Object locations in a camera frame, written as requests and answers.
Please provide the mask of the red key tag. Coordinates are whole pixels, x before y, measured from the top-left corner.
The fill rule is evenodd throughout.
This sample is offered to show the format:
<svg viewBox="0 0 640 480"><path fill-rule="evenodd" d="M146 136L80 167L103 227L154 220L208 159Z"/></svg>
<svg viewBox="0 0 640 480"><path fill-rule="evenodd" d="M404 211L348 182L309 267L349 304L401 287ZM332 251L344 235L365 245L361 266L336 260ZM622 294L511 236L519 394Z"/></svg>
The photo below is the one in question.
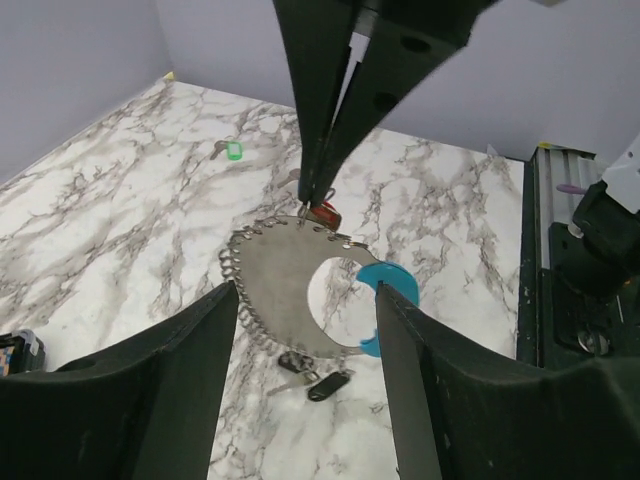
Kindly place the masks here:
<svg viewBox="0 0 640 480"><path fill-rule="evenodd" d="M337 231L342 222L342 215L329 203L312 207L307 211L306 219L318 223L330 231Z"/></svg>

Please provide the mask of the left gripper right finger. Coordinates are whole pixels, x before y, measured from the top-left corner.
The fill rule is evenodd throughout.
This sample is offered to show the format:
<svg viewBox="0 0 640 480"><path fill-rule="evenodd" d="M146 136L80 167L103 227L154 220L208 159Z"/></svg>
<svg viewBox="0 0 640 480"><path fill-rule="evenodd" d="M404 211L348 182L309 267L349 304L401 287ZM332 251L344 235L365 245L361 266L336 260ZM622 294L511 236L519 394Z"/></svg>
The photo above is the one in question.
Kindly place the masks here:
<svg viewBox="0 0 640 480"><path fill-rule="evenodd" d="M403 479L635 479L639 362L550 371L502 356L388 285L376 316Z"/></svg>

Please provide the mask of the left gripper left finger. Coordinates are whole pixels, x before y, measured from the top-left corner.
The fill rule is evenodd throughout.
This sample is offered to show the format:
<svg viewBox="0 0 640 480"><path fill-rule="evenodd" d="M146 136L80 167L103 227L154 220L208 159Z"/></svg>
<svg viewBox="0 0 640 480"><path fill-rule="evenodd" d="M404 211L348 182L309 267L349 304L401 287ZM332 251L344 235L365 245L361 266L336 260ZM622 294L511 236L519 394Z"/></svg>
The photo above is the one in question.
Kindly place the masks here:
<svg viewBox="0 0 640 480"><path fill-rule="evenodd" d="M5 479L203 479L236 330L226 282L53 372L1 381Z"/></svg>

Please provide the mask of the black poker chip case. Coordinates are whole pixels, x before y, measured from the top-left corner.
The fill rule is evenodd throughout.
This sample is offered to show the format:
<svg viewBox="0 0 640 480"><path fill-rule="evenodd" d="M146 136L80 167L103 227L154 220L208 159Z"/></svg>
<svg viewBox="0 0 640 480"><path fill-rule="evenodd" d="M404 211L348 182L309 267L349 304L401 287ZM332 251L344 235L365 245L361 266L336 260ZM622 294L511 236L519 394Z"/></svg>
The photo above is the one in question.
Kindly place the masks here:
<svg viewBox="0 0 640 480"><path fill-rule="evenodd" d="M15 330L0 336L0 375L43 370L46 349L32 330Z"/></svg>

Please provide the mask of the black key fob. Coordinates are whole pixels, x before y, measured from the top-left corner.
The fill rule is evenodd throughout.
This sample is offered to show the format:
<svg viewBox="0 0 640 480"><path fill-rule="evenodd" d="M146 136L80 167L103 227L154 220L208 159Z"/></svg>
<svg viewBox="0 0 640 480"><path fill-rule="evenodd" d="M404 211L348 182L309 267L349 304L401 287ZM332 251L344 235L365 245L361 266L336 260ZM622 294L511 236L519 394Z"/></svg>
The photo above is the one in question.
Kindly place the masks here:
<svg viewBox="0 0 640 480"><path fill-rule="evenodd" d="M320 376L315 370L313 358L295 351L282 353L277 360L278 365L296 375L299 375L306 383L314 383Z"/></svg>
<svg viewBox="0 0 640 480"><path fill-rule="evenodd" d="M331 372L307 390L307 398L312 402L322 402L328 399L347 385L353 374L352 370Z"/></svg>

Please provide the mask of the black mounting rail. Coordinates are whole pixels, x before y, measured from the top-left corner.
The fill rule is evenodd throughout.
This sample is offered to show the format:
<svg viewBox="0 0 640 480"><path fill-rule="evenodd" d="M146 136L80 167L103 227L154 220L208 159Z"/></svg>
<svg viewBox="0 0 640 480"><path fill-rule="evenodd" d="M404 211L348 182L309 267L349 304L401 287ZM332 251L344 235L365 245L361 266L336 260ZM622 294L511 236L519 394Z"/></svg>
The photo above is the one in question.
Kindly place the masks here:
<svg viewBox="0 0 640 480"><path fill-rule="evenodd" d="M592 155L536 149L524 170L516 357L558 370L639 354L639 217Z"/></svg>

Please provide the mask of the green key tag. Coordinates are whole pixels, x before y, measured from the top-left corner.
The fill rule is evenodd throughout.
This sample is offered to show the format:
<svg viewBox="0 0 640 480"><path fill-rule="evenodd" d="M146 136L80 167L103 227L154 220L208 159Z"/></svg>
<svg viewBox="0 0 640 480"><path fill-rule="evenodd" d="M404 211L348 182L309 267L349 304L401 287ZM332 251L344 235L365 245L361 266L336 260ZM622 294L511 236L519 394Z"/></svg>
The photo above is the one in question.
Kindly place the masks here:
<svg viewBox="0 0 640 480"><path fill-rule="evenodd" d="M230 161L239 161L243 158L243 147L236 141L216 141L210 159L215 160L220 156L224 156Z"/></svg>

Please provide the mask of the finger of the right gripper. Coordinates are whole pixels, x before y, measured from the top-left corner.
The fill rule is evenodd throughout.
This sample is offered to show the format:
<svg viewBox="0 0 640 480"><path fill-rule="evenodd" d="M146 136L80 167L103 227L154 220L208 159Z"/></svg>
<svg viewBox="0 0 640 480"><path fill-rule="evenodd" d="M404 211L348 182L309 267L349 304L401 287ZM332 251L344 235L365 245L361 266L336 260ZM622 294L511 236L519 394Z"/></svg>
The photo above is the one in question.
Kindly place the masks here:
<svg viewBox="0 0 640 480"><path fill-rule="evenodd" d="M382 1L323 147L308 203L321 203L354 149L428 75L463 49L492 1Z"/></svg>
<svg viewBox="0 0 640 480"><path fill-rule="evenodd" d="M358 1L275 1L302 141L298 198L318 204L326 189L317 182L342 82Z"/></svg>

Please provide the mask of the blue silver carabiner keyring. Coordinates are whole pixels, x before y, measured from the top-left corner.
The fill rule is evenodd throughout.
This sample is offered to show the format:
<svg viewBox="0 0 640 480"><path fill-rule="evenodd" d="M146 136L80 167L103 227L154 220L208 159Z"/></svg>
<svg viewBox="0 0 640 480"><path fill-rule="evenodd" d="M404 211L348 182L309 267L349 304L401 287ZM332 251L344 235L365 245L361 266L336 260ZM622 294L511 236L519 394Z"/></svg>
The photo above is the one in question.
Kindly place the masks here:
<svg viewBox="0 0 640 480"><path fill-rule="evenodd" d="M235 230L219 252L222 276L238 291L241 324L258 342L320 359L376 357L376 337L358 346L340 344L312 315L309 284L320 266L333 258L360 265L357 281L373 289L382 282L420 304L418 282L406 269L376 258L365 243L295 216L272 216Z"/></svg>

